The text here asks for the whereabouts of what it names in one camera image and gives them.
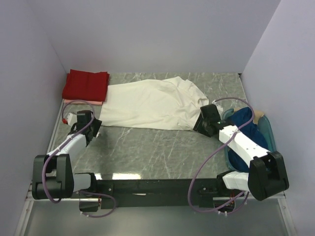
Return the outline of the white t shirt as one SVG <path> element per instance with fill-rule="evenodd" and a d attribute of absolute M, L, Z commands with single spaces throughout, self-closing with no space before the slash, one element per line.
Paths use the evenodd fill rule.
<path fill-rule="evenodd" d="M 103 126 L 192 130 L 206 95 L 177 76 L 110 85 L 99 119 Z"/>

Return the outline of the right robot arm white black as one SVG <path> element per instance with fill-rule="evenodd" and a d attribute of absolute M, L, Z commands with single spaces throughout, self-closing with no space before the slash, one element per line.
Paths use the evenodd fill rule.
<path fill-rule="evenodd" d="M 283 156 L 278 151 L 271 152 L 259 146 L 239 130 L 231 119 L 221 119 L 216 105 L 200 108 L 193 129 L 208 137 L 216 136 L 249 168 L 248 172 L 219 174 L 219 189 L 249 191 L 255 199 L 262 201 L 289 188 Z"/>

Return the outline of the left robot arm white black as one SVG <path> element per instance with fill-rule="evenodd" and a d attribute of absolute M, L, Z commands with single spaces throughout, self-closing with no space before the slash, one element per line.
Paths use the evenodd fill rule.
<path fill-rule="evenodd" d="M 32 197 L 49 199 L 58 203 L 81 190 L 96 191 L 94 173 L 74 174 L 72 162 L 97 136 L 101 121 L 89 110 L 77 113 L 77 122 L 71 127 L 66 140 L 45 155 L 38 155 L 33 162 Z"/>

